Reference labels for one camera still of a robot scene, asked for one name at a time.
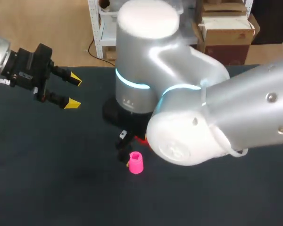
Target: power cord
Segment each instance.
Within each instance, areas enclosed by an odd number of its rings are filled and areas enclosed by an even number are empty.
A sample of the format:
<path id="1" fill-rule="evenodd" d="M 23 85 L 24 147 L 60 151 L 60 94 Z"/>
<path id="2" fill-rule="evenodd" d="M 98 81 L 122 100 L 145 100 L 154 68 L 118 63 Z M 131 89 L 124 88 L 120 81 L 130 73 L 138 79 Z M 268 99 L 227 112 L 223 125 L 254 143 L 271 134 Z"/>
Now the power cord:
<path id="1" fill-rule="evenodd" d="M 115 65 L 114 65 L 113 63 L 111 63 L 111 62 L 109 62 L 109 61 L 107 61 L 107 60 L 100 59 L 100 58 L 98 58 L 98 57 L 96 57 L 96 56 L 94 56 L 94 55 L 92 55 L 92 54 L 90 53 L 90 47 L 92 46 L 93 43 L 94 43 L 94 38 L 92 39 L 92 42 L 90 43 L 90 45 L 89 45 L 89 47 L 88 47 L 88 53 L 89 53 L 89 55 L 92 56 L 92 57 L 95 58 L 95 59 L 104 61 L 104 62 L 106 62 L 106 63 L 108 63 L 108 64 L 111 64 L 112 66 L 115 67 Z"/>

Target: pink plastic block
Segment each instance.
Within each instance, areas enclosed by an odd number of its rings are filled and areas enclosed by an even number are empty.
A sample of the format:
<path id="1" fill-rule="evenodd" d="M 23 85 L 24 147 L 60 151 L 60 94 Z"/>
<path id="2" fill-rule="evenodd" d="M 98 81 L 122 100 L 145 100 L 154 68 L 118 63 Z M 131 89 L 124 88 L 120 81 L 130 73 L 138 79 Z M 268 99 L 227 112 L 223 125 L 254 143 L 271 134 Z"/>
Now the pink plastic block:
<path id="1" fill-rule="evenodd" d="M 139 174 L 143 171 L 142 154 L 139 152 L 130 153 L 129 170 L 134 174 Z"/>

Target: cardboard box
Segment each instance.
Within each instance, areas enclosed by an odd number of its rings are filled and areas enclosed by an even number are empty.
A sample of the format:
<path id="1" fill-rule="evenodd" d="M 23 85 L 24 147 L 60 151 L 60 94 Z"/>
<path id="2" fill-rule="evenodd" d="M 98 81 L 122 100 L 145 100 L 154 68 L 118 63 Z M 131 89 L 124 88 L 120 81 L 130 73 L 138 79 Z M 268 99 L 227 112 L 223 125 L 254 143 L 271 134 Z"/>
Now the cardboard box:
<path id="1" fill-rule="evenodd" d="M 195 21 L 200 23 L 203 16 L 245 16 L 247 9 L 242 0 L 222 0 L 221 3 L 196 1 Z"/>
<path id="2" fill-rule="evenodd" d="M 219 4 L 222 3 L 222 0 L 207 0 L 208 3 Z"/>
<path id="3" fill-rule="evenodd" d="M 198 38 L 197 50 L 203 52 L 224 65 L 243 65 L 250 45 L 260 27 L 251 14 L 248 29 L 209 29 L 203 38 L 202 30 L 197 23 L 192 22 L 195 35 Z"/>
<path id="4" fill-rule="evenodd" d="M 105 48 L 106 60 L 117 60 L 117 51 L 115 46 L 107 46 Z"/>

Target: dark table surface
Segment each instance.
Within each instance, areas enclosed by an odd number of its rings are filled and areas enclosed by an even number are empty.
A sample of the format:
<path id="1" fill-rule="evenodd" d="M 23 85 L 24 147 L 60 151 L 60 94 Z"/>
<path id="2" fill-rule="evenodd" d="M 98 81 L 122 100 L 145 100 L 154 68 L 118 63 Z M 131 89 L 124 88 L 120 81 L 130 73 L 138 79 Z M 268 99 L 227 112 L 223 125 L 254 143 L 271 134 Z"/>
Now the dark table surface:
<path id="1" fill-rule="evenodd" d="M 120 129 L 101 117 L 114 70 L 73 71 L 79 88 L 50 88 L 81 101 L 76 110 L 0 85 L 0 226 L 283 226 L 283 145 L 182 167 L 134 144 L 145 169 L 133 175 L 117 161 Z"/>

